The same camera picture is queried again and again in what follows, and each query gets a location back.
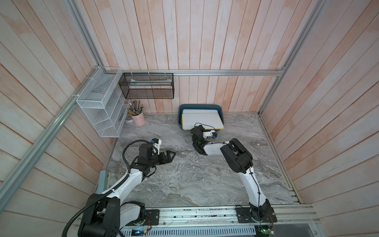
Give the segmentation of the yellow whiteboard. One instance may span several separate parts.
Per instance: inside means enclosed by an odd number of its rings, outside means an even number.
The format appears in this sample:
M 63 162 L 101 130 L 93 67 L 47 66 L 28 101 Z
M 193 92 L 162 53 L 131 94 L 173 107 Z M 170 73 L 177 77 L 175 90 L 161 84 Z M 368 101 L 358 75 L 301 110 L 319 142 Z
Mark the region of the yellow whiteboard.
M 224 123 L 219 114 L 182 114 L 180 119 L 183 130 L 191 130 L 195 126 L 202 125 L 205 129 L 221 130 Z

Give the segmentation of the blue whiteboard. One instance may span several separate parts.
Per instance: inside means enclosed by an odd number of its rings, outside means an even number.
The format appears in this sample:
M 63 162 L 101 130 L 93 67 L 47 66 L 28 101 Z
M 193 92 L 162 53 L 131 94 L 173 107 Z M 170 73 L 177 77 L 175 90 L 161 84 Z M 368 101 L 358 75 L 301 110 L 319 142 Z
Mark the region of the blue whiteboard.
M 218 110 L 207 110 L 207 109 L 184 109 L 182 114 L 218 114 Z

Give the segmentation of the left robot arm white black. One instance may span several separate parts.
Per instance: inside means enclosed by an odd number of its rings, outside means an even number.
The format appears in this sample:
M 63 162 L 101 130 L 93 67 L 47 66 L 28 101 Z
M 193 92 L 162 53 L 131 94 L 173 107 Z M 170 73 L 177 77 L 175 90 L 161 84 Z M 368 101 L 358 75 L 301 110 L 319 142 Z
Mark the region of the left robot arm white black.
M 161 152 L 159 139 L 139 142 L 139 154 L 127 164 L 126 174 L 101 194 L 92 194 L 78 212 L 77 216 L 82 217 L 78 236 L 116 237 L 125 225 L 145 221 L 145 205 L 125 199 L 144 179 L 152 176 L 151 169 L 171 163 L 176 153 Z

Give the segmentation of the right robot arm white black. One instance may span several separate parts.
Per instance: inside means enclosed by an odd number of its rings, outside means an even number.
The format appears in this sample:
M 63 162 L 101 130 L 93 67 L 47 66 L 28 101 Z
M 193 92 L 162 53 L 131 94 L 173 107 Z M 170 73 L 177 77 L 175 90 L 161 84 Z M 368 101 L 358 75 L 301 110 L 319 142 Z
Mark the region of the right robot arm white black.
M 242 143 L 236 138 L 227 142 L 207 141 L 210 134 L 214 137 L 217 131 L 207 131 L 202 124 L 193 127 L 190 133 L 192 145 L 199 154 L 223 156 L 231 170 L 239 175 L 248 194 L 252 219 L 256 222 L 273 220 L 271 204 L 260 188 L 254 173 L 253 156 Z

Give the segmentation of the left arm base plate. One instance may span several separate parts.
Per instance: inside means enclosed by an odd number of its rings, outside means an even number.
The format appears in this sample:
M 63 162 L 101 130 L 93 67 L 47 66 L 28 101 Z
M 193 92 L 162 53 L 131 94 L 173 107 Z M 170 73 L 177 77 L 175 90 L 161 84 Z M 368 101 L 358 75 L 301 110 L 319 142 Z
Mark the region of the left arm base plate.
M 139 216 L 131 216 L 125 211 L 120 216 L 120 226 L 147 226 L 150 223 L 152 226 L 159 224 L 159 209 L 143 210 L 142 213 L 138 212 Z

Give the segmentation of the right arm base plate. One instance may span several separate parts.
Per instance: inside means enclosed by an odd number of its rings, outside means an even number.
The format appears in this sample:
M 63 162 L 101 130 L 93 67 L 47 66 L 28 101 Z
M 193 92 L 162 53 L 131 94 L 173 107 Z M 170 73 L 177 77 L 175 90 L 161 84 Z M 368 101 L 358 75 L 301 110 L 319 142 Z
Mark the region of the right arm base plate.
M 276 214 L 271 206 L 257 209 L 255 207 L 242 207 L 237 205 L 235 211 L 239 223 L 263 224 L 277 222 Z

